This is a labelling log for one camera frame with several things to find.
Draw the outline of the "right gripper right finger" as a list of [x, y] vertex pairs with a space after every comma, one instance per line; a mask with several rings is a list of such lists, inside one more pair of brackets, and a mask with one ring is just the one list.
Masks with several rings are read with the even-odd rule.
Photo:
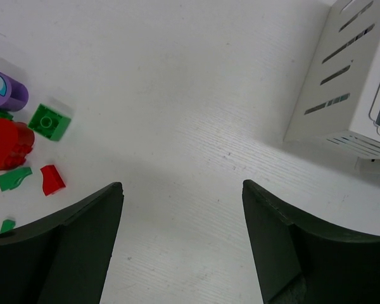
[[380, 236], [322, 220], [252, 180], [242, 200], [264, 303], [380, 303]]

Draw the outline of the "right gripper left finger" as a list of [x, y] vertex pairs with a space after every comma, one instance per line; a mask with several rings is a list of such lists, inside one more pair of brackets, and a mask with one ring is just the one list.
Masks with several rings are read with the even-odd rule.
[[0, 233], [0, 303], [99, 303], [124, 203], [113, 182]]

